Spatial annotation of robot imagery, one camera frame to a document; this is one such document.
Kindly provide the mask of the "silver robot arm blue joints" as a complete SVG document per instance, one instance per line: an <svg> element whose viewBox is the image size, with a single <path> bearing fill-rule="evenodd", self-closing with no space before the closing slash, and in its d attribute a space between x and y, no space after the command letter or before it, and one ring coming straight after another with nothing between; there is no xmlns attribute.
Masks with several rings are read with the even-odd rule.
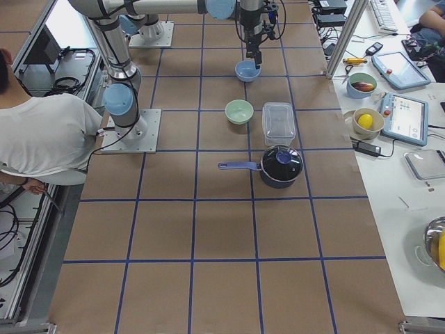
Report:
<svg viewBox="0 0 445 334"><path fill-rule="evenodd" d="M138 90L141 73L131 60L124 39L120 15L210 14L215 19L230 16L262 19L263 1L71 1L83 15L104 59L111 84L104 91L104 105L110 113L119 141L139 143L149 123L140 115Z"/></svg>

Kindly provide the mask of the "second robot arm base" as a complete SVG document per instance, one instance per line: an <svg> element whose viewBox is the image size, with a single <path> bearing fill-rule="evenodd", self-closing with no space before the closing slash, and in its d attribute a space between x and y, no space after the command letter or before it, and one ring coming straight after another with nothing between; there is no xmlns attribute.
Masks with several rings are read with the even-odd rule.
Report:
<svg viewBox="0 0 445 334"><path fill-rule="evenodd" d="M160 20L158 15L120 15L119 19L130 48L171 47L174 22Z"/></svg>

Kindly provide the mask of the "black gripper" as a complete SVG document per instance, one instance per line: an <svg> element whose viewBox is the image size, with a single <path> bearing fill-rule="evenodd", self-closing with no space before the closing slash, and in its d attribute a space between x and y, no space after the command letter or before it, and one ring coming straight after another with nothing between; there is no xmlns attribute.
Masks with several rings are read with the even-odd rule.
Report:
<svg viewBox="0 0 445 334"><path fill-rule="evenodd" d="M255 68L260 69L262 55L259 46L269 38L271 23L264 19L241 19L241 26L243 27L242 40L246 46L246 57L254 58Z"/></svg>

